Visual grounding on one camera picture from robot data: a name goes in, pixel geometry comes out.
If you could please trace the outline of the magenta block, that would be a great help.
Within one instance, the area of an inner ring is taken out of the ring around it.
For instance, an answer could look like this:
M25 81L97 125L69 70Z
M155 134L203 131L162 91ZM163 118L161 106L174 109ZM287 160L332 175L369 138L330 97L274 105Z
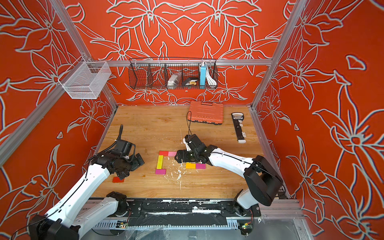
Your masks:
M206 169L206 164L196 164L196 169L200 169L200 170Z
M167 170L166 169L156 169L155 174L156 175L166 175L167 174Z

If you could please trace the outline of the orange yellow block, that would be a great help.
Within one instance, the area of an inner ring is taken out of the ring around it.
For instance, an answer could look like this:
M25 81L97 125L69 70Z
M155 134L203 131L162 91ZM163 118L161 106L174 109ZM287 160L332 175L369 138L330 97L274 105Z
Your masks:
M194 163L186 163L186 169L196 169L196 164L194 164Z

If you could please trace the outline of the pink block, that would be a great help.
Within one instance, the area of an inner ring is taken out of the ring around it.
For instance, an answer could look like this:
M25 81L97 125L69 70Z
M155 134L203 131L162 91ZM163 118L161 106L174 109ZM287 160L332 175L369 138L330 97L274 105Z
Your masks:
M175 151L172 151L172 152L169 151L169 152L168 152L168 156L169 156L169 157L175 157L176 155L177 155L177 152L175 152Z

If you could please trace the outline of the magenta block front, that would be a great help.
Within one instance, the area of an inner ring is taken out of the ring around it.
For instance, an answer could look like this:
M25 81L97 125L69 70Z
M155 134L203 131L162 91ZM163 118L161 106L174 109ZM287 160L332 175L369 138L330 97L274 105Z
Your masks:
M156 175L166 175L167 174L167 170L166 169L156 169L155 174Z

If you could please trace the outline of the yellow long block front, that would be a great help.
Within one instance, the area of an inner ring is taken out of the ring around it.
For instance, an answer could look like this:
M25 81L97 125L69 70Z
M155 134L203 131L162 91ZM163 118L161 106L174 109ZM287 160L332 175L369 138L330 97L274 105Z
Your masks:
M159 155L158 161L157 161L157 170L161 170L163 168L163 160L164 160L164 156Z

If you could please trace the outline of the red long block front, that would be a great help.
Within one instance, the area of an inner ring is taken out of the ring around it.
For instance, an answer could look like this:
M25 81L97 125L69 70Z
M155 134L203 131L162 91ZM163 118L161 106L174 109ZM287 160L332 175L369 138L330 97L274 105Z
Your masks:
M169 151L159 151L159 156L168 156Z

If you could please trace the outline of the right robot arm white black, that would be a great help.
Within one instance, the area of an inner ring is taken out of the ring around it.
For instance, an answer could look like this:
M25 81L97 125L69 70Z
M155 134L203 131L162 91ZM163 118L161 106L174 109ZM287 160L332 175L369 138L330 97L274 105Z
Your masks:
M185 150L178 150L178 163L202 163L223 168L243 177L248 188L241 190L234 199L233 209L240 215L254 205L271 206L283 179L263 156L241 157L226 152L217 146L206 146L197 135L186 135L183 139Z

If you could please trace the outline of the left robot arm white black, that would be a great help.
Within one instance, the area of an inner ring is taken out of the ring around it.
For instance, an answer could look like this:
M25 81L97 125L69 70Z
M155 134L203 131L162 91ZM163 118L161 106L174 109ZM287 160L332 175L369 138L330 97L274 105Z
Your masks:
M90 157L87 171L69 192L43 216L33 217L27 227L32 240L79 240L110 215L130 217L133 213L127 197L111 192L96 206L83 214L82 207L101 183L110 175L124 180L144 164L136 146L116 140L111 146Z

